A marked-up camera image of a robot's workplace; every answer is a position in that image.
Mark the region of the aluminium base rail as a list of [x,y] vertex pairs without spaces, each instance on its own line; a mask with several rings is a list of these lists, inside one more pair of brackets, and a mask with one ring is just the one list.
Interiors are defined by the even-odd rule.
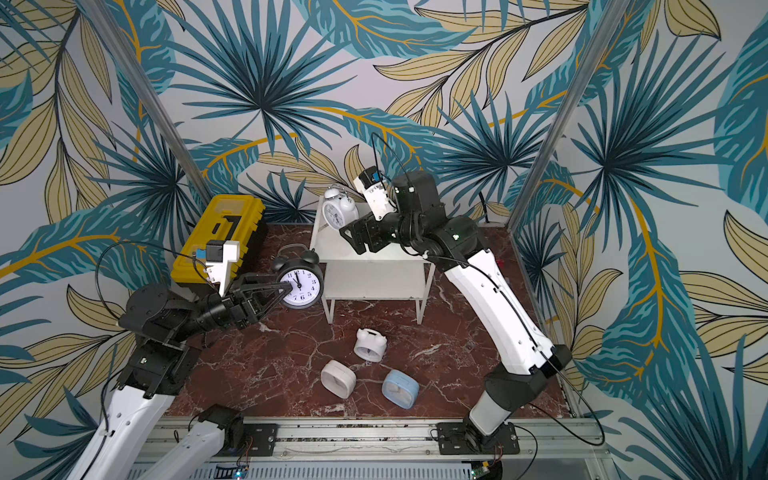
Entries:
[[249,467],[246,479],[616,479],[594,421],[511,419],[516,455],[441,455],[436,424],[458,419],[258,418],[276,423],[271,457],[221,452],[192,471],[213,479],[218,464]]

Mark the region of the aluminium left corner post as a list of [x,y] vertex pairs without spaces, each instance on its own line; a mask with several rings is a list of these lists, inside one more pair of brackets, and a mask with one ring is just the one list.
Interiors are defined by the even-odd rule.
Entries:
[[80,5],[83,12],[92,21],[101,40],[111,51],[117,65],[132,84],[138,100],[144,105],[147,114],[166,140],[189,183],[197,191],[202,201],[209,203],[212,200],[212,194],[141,66],[138,60],[138,48],[130,46],[129,40],[120,32],[118,23],[104,1],[85,0],[81,1]]

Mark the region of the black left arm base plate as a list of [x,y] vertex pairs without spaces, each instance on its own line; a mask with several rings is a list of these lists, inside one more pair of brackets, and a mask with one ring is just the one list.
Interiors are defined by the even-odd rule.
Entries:
[[244,425],[245,456],[271,457],[277,441],[279,425],[276,423],[246,423]]

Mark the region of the green circuit board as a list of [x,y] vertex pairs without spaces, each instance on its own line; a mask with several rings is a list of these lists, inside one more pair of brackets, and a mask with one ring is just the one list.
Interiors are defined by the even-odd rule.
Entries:
[[218,464],[214,470],[213,479],[243,480],[248,476],[249,467],[241,464]]

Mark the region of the white two-tier shelf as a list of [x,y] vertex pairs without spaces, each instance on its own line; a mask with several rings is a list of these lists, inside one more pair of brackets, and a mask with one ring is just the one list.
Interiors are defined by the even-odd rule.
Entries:
[[333,322],[338,301],[412,300],[416,322],[422,324],[435,266],[406,255],[395,244],[377,253],[356,254],[339,232],[327,225],[322,207],[317,207],[310,248],[325,265],[322,305],[327,322]]

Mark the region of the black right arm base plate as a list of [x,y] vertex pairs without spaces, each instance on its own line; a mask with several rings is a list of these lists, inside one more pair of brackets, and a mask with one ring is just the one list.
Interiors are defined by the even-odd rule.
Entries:
[[516,455],[518,436],[512,424],[503,423],[494,433],[482,434],[468,419],[436,424],[441,455]]

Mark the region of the aluminium corner post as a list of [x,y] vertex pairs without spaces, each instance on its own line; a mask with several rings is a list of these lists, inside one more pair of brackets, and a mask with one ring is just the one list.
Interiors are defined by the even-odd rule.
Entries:
[[144,105],[147,114],[166,140],[189,183],[197,191],[202,201],[209,203],[212,200],[212,194],[141,66],[138,60],[138,48],[130,46],[129,40],[120,32],[118,23],[104,1],[85,0],[81,1],[80,5],[83,12],[92,21],[101,40],[111,51],[117,65],[132,84],[138,100]]
[[546,170],[547,163],[555,151],[564,128],[570,116],[576,110],[583,93],[585,92],[592,75],[595,73],[604,50],[608,47],[610,40],[619,25],[623,14],[625,13],[629,1],[609,1],[606,5],[604,15],[596,27],[596,31],[585,49],[585,56],[580,66],[575,70],[574,77],[565,92],[563,101],[557,110],[556,115],[550,125],[550,129],[537,157],[528,171],[526,182],[517,196],[515,208],[510,215],[507,229],[514,234],[527,208],[527,204],[532,200],[538,183]]

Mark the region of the aluminium right corner post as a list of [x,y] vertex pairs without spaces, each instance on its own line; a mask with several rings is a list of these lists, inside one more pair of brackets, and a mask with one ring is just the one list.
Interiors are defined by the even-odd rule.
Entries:
[[564,128],[570,116],[576,110],[583,93],[585,92],[592,75],[595,73],[604,50],[608,47],[610,40],[619,25],[623,14],[625,13],[629,1],[609,1],[606,5],[604,15],[596,27],[596,31],[585,49],[585,56],[580,66],[575,70],[574,77],[565,92],[563,101],[557,110],[556,115],[550,125],[550,129],[537,157],[528,171],[526,182],[517,196],[515,208],[510,215],[507,229],[514,234],[527,208],[527,204],[532,200],[538,183],[546,170],[547,163],[555,151]]

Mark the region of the white twin-bell alarm clock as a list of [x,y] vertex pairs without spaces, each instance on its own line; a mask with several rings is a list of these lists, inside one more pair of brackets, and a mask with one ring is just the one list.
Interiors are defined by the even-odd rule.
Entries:
[[340,230],[359,219],[356,202],[348,193],[338,188],[329,188],[324,192],[321,212],[326,224],[335,230]]

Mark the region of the black twin-bell alarm clock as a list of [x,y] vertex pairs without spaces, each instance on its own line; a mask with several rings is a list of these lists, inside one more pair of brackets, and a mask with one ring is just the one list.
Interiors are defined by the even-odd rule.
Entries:
[[313,249],[303,244],[281,247],[272,261],[272,271],[278,281],[289,283],[289,291],[282,303],[294,310],[306,309],[322,299],[324,290],[320,258]]

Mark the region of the yellow black toolbox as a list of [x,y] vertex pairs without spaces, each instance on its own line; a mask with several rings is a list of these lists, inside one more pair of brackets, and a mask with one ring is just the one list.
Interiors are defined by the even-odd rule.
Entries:
[[267,231],[264,214],[262,200],[254,196],[215,196],[176,256],[172,280],[201,297],[225,295],[259,256]]

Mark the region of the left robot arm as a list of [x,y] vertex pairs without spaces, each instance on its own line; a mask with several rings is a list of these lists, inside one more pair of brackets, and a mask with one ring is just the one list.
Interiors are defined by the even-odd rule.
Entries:
[[262,321],[291,292],[288,281],[246,274],[228,292],[187,300],[155,283],[136,290],[119,319],[137,347],[116,380],[103,418],[69,473],[71,479],[123,479],[149,434],[185,386],[201,351],[189,340]]

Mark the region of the light blue square alarm clock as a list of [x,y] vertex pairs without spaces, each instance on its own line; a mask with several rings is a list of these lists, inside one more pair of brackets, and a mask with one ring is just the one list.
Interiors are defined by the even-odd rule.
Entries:
[[413,407],[420,391],[418,382],[399,370],[391,370],[382,383],[384,397],[399,408]]

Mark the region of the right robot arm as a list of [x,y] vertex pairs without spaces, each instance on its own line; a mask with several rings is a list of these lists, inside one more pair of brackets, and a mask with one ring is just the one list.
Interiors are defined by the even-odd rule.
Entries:
[[389,187],[375,167],[353,181],[370,213],[341,228],[357,254],[376,253],[390,244],[421,256],[458,289],[490,335],[500,357],[484,379],[484,391],[459,431],[471,452],[500,445],[500,430],[520,407],[536,400],[551,378],[572,359],[570,349],[553,343],[535,324],[505,281],[478,225],[450,216],[434,177],[406,172]]

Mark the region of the cream square alarm clock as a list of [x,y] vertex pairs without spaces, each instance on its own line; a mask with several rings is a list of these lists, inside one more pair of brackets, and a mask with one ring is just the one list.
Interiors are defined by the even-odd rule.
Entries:
[[320,380],[324,388],[341,399],[347,399],[352,394],[357,377],[344,364],[330,360],[322,369]]

